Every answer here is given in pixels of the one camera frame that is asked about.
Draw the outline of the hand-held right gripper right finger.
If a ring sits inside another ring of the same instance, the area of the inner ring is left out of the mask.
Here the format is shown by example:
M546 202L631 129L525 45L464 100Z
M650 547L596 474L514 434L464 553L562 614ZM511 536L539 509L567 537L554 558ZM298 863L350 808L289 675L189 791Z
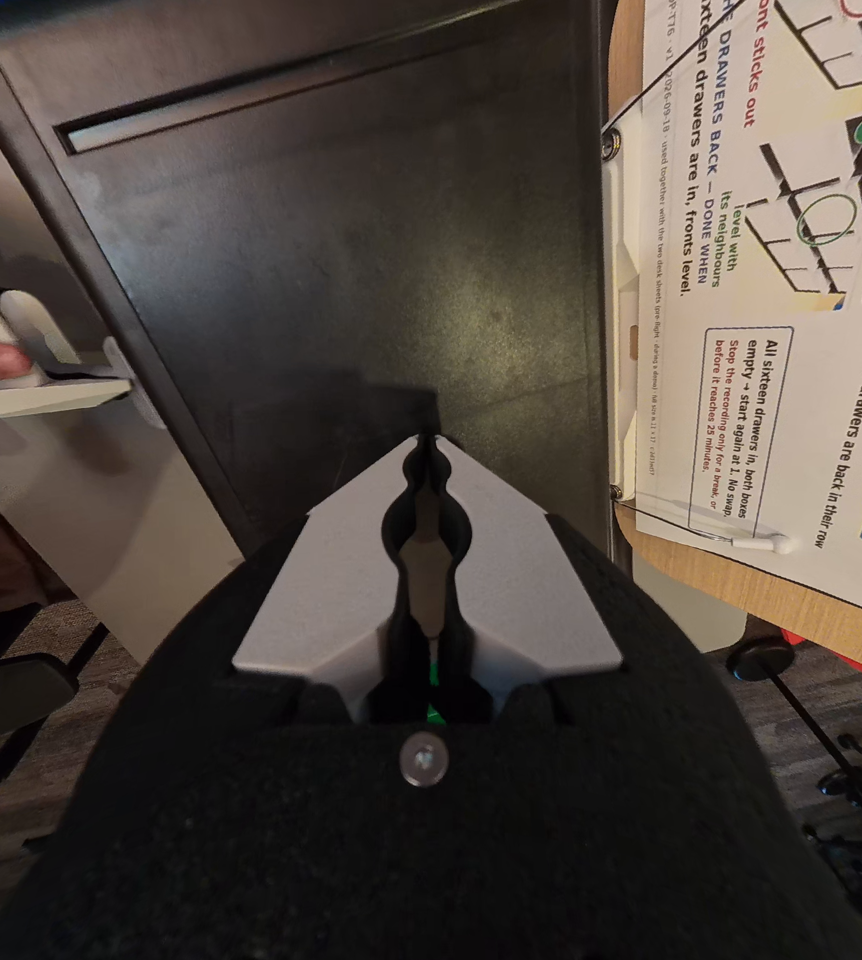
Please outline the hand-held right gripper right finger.
M442 436L435 493L451 557L435 687L445 721L488 722L522 686L622 665L545 510Z

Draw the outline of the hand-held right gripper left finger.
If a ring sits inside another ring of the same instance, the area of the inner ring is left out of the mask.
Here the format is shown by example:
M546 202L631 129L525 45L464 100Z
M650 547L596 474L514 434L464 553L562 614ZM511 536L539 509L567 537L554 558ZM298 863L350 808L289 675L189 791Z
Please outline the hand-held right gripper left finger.
M238 673L329 686L355 722L409 656L427 673L400 550L416 527L428 445L407 438L307 514L232 658Z

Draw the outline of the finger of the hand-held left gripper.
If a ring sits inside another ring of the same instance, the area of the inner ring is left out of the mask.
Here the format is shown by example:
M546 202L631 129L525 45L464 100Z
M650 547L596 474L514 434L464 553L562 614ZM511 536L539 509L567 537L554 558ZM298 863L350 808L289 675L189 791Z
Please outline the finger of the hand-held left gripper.
M0 420L88 410L127 396L132 384L120 378L50 380L31 386L0 387Z
M129 364L126 356L114 337L104 338L104 355L114 378L126 379L130 385L129 397L141 418L152 428L166 430L166 424L151 398L140 382L136 372Z

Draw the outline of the black drawer cabinet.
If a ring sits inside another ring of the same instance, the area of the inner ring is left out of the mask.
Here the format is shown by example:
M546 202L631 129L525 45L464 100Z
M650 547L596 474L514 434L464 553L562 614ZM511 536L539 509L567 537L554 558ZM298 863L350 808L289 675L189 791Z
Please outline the black drawer cabinet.
M0 148L245 555L430 431L608 551L614 7L0 5Z

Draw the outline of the white table leg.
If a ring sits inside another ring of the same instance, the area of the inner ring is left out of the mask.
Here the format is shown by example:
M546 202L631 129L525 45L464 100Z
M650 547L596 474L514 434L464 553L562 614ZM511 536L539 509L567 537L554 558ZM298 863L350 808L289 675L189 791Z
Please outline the white table leg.
M631 554L633 581L677 624L702 653L725 649L745 633L748 615L707 593L677 582L638 552Z

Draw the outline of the white plastic sheet holder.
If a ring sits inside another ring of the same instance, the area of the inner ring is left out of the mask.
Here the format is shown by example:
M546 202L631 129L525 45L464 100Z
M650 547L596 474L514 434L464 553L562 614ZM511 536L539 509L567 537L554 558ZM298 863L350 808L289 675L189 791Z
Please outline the white plastic sheet holder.
M642 106L628 103L603 135L605 366L612 497L635 497Z

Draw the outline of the printed instruction sheet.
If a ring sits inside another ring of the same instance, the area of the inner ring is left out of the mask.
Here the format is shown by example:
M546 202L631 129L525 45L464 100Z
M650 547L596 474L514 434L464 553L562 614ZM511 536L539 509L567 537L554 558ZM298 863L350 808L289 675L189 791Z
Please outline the printed instruction sheet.
M646 2L643 81L640 525L862 608L862 2Z

